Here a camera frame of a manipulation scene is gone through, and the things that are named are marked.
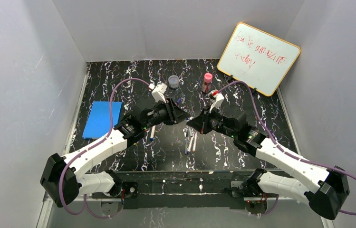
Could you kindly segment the checkered black white pen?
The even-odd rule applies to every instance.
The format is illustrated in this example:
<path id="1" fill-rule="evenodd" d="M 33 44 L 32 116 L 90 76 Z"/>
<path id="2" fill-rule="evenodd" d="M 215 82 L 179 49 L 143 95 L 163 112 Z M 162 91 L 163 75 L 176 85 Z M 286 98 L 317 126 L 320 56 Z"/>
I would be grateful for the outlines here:
<path id="1" fill-rule="evenodd" d="M 185 147 L 184 147 L 184 154 L 187 154 L 187 147 L 188 147 L 188 135 L 187 135 L 187 128 L 185 127 L 183 130 L 184 134 L 184 142 L 185 142 Z"/>

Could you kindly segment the purple white marker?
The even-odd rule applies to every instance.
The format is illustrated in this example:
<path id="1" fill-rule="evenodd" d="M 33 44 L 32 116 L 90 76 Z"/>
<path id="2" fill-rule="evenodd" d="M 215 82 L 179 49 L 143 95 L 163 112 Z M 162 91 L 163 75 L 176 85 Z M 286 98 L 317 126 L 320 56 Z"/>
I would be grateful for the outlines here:
<path id="1" fill-rule="evenodd" d="M 187 134 L 188 134 L 189 139 L 188 139 L 188 146 L 187 146 L 186 153 L 189 154 L 192 149 L 192 143 L 193 143 L 193 137 L 194 137 L 194 133 L 193 133 L 193 130 L 191 127 L 188 127 Z"/>

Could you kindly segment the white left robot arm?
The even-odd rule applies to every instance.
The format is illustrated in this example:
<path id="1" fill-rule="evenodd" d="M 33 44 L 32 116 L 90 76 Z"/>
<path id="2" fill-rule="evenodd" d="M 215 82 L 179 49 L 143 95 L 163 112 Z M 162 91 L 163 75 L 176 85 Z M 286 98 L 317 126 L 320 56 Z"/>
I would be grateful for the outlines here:
<path id="1" fill-rule="evenodd" d="M 112 172 L 89 174 L 88 171 L 106 158 L 140 141 L 146 130 L 153 126 L 179 124 L 190 116 L 171 98 L 167 98 L 165 102 L 142 100 L 120 117 L 110 134 L 73 153 L 64 156 L 57 153 L 51 155 L 46 162 L 40 184 L 58 207 L 70 204 L 80 195 L 119 191 L 122 181 Z"/>

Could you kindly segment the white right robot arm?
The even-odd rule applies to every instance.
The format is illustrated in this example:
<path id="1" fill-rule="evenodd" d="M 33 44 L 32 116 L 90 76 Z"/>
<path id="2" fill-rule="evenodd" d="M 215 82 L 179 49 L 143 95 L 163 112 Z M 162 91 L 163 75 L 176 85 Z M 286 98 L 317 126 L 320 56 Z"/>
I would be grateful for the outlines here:
<path id="1" fill-rule="evenodd" d="M 204 108 L 187 125 L 201 134 L 216 131 L 233 139 L 242 152 L 265 160 L 289 177 L 256 169 L 243 183 L 246 194 L 273 193 L 305 203 L 319 216 L 334 220 L 349 195 L 347 177 L 326 168 L 302 162 L 303 157 L 286 149 L 280 150 L 268 135 L 249 124 L 238 108 L 227 112 Z"/>

